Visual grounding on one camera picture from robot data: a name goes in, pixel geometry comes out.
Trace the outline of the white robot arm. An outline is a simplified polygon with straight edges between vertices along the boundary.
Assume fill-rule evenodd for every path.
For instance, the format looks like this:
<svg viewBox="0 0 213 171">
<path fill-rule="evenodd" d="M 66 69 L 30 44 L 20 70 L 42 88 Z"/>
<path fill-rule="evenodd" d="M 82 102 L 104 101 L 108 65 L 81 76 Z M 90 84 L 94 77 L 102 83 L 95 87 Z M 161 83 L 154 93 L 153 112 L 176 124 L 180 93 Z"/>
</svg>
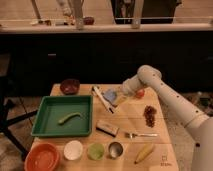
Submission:
<svg viewBox="0 0 213 171">
<path fill-rule="evenodd" d="M 191 171 L 213 171 L 213 117 L 178 94 L 162 81 L 159 70 L 142 65 L 137 74 L 125 80 L 116 90 L 116 104 L 121 103 L 145 87 L 152 88 L 173 110 L 195 141 Z"/>
</svg>

